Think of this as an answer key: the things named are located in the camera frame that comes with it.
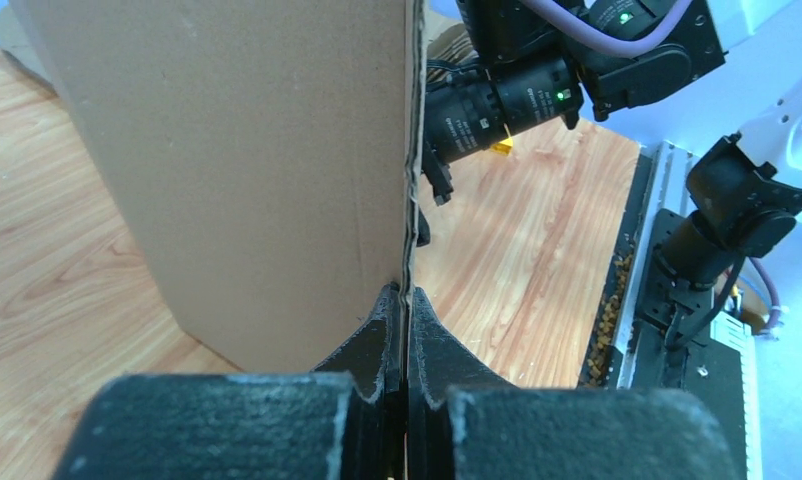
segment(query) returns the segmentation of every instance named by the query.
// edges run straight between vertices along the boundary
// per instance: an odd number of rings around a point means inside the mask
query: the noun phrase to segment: purple cable
[[[639,40],[627,41],[611,37],[588,25],[558,5],[555,0],[521,1],[548,23],[578,42],[596,52],[621,58],[638,57],[660,45],[672,33],[692,3],[692,0],[678,0],[651,33]]]
[[[781,320],[781,299],[778,298],[778,289],[775,287],[772,278],[766,273],[766,269],[763,267],[763,264],[760,263],[760,260],[752,258],[751,264],[754,265],[754,269],[760,274],[760,278],[763,279],[763,284],[766,285],[766,291],[769,292],[769,301],[772,303],[772,306],[769,307],[769,320],[766,321],[766,329],[771,330],[777,327],[778,321]]]

